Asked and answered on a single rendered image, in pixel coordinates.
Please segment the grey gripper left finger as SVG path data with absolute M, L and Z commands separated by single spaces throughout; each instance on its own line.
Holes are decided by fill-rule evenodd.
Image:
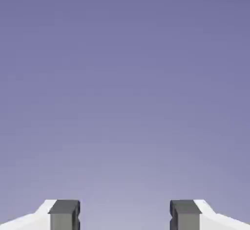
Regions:
M 30 214 L 0 224 L 0 230 L 80 230 L 79 200 L 47 199 Z

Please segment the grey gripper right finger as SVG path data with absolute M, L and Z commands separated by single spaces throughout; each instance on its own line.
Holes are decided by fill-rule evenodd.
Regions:
M 170 230 L 250 230 L 250 224 L 216 213 L 204 199 L 171 200 Z

